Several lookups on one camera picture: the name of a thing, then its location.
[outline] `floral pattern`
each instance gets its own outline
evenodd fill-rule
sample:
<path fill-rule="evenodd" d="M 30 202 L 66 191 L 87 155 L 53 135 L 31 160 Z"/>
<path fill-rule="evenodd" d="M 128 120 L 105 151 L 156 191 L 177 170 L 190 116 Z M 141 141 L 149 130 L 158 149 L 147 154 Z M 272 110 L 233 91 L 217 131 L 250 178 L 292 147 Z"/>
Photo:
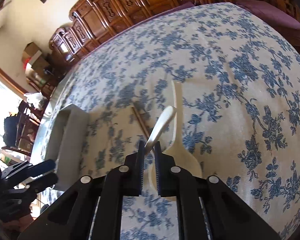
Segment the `floral pattern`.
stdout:
<path fill-rule="evenodd" d="M 130 107 L 151 129 L 173 105 L 172 80 L 183 84 L 183 144 L 203 176 L 217 174 L 287 239 L 300 223 L 300 55 L 230 3 L 144 23 L 74 67 L 53 116 L 69 103 L 90 113 L 81 174 L 104 176 L 137 151 L 144 138 Z M 172 125 L 160 138 L 162 150 Z M 142 195 L 124 198 L 121 239 L 177 239 L 175 201 L 147 181 L 152 162 L 148 155 Z"/>

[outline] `round table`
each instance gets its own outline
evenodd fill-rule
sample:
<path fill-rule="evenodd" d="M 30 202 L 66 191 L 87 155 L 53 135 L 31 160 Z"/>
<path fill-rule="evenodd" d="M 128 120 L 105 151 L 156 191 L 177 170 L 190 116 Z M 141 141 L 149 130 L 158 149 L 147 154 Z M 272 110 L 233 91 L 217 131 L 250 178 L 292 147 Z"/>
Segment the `round table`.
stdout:
<path fill-rule="evenodd" d="M 144 140 L 132 104 L 153 127 L 173 105 L 172 80 L 183 83 L 183 144 L 203 177 L 217 175 L 282 239 L 289 237 L 300 223 L 300 55 L 262 20 L 230 3 L 159 17 L 81 60 L 33 158 L 44 158 L 53 119 L 74 103 L 90 114 L 78 153 L 81 174 L 104 176 Z M 160 137 L 162 150 L 172 127 Z M 178 238 L 176 203 L 148 185 L 152 162 L 148 155 L 142 195 L 124 198 L 121 239 Z"/>

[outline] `white spatula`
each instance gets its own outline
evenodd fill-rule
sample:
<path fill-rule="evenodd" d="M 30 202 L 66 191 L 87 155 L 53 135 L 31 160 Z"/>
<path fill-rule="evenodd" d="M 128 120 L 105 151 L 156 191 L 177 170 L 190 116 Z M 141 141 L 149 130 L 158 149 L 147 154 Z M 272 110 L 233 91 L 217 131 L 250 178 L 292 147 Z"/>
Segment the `white spatula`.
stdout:
<path fill-rule="evenodd" d="M 183 106 L 181 83 L 172 81 L 172 88 L 177 115 L 174 118 L 172 143 L 163 153 L 172 156 L 177 166 L 188 170 L 193 176 L 202 178 L 202 170 L 199 162 L 182 144 Z M 154 163 L 149 167 L 149 173 L 150 185 L 157 190 Z"/>
<path fill-rule="evenodd" d="M 173 106 L 167 106 L 165 110 L 160 114 L 159 119 L 155 123 L 149 139 L 145 145 L 145 155 L 147 155 L 152 150 L 162 132 L 176 115 L 176 112 L 176 108 L 174 108 Z"/>

